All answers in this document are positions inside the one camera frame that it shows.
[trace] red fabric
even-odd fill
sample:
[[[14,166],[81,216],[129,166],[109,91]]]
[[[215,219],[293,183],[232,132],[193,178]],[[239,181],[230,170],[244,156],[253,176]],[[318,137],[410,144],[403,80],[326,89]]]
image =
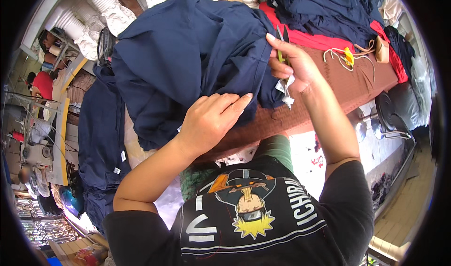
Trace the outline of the red fabric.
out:
[[[18,140],[18,141],[21,141],[23,143],[23,134],[22,133],[19,133],[17,131],[13,131],[13,138]]]
[[[274,9],[269,7],[266,3],[261,3],[260,9],[264,11],[268,16],[269,20],[274,25],[274,28],[279,26],[280,31],[283,32],[284,25],[278,20]],[[287,30],[288,35],[290,36],[290,43],[296,43],[301,46],[320,49],[323,51],[327,51],[330,48],[345,49],[346,47],[348,47],[352,53],[355,53],[353,44],[346,40],[340,38],[331,38],[323,35],[310,35],[298,30],[290,30],[288,29],[288,26]]]
[[[388,39],[387,35],[385,35],[384,29],[382,28],[381,24],[377,21],[373,21],[371,22],[371,28],[376,31],[379,36],[386,40],[388,43],[390,43],[390,40]],[[393,69],[396,72],[396,75],[398,77],[398,82],[399,83],[404,83],[407,82],[407,80],[409,80],[409,77],[407,77],[407,74],[405,73],[405,69],[404,66],[402,65],[402,61],[399,58],[399,56],[395,53],[395,50],[392,48],[392,45],[390,45],[389,47],[389,58],[388,60],[390,61],[390,63],[393,66]]]
[[[33,80],[33,86],[39,89],[44,99],[52,100],[53,80],[47,72],[39,72]]]

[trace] stool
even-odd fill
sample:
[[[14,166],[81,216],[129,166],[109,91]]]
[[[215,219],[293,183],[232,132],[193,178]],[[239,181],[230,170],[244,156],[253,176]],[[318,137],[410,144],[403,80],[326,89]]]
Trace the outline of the stool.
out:
[[[371,112],[367,116],[364,116],[360,108],[356,108],[347,115],[354,127],[358,142],[363,141],[366,137],[368,121],[371,122],[371,128],[377,139],[413,139],[404,121],[396,114],[392,101],[386,92],[378,95],[375,102],[376,106],[371,108]]]

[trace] finger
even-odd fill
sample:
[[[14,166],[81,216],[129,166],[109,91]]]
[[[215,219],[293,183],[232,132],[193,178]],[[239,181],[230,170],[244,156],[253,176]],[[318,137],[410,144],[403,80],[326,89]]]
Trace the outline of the finger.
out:
[[[201,96],[200,98],[198,98],[193,105],[191,106],[195,106],[195,105],[201,105],[204,101],[206,101],[208,99],[208,97],[206,95]]]
[[[266,40],[274,49],[286,53],[290,58],[297,58],[299,56],[299,48],[290,43],[281,41],[269,33],[266,33]]]
[[[276,71],[276,70],[271,70],[271,74],[276,77],[276,78],[280,78],[280,79],[286,79],[289,78],[290,75],[286,74],[285,72],[280,72],[280,71]]]
[[[211,96],[209,96],[202,104],[204,106],[209,106],[212,103],[215,102],[215,100],[217,100],[221,95],[220,94],[212,94]]]
[[[271,54],[269,55],[270,58],[277,58],[277,50],[276,49],[272,49],[271,50]]]
[[[268,62],[269,66],[275,71],[283,72],[285,74],[291,75],[294,73],[293,68],[286,65],[285,63],[281,63],[279,59],[269,58]]]
[[[225,122],[236,122],[236,120],[238,120],[238,117],[241,115],[243,110],[245,110],[246,106],[251,102],[251,100],[252,93],[245,94],[235,103],[231,104],[226,110],[224,110],[224,112],[221,114],[221,117]]]
[[[223,94],[211,104],[211,107],[213,108],[214,112],[221,114],[228,108],[229,105],[233,104],[239,99],[240,96],[237,94]]]

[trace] green shorts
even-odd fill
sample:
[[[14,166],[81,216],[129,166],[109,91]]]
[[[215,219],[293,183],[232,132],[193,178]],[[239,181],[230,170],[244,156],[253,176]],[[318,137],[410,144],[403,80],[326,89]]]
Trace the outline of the green shorts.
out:
[[[282,163],[293,173],[291,163],[290,140],[284,135],[275,135],[260,142],[253,159],[261,156],[272,156]],[[192,164],[180,173],[180,189],[183,200],[196,195],[199,186],[206,181],[213,173],[218,173],[219,168],[215,162]]]

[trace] navy blue fabric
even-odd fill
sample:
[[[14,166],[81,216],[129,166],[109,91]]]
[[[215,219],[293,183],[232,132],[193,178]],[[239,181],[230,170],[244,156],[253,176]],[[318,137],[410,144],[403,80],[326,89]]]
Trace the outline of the navy blue fabric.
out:
[[[78,172],[83,182],[85,211],[100,228],[103,217],[112,212],[114,191],[130,172],[121,158],[124,146],[125,104],[112,71],[94,66],[97,77],[86,92],[78,121]]]
[[[177,134],[188,108],[214,93],[254,98],[237,125],[263,107],[283,104],[267,63],[274,27],[264,12],[245,4],[167,0],[142,13],[123,31],[111,66],[144,150]]]
[[[412,45],[407,41],[403,35],[399,34],[398,30],[393,26],[387,26],[384,28],[385,35],[390,40],[395,53],[399,56],[404,66],[405,73],[409,77],[409,82],[412,80],[412,74],[410,69],[412,68],[412,57],[415,57],[415,50]]]
[[[362,47],[376,37],[371,22],[383,26],[377,0],[268,0],[268,5],[292,30],[341,38]]]

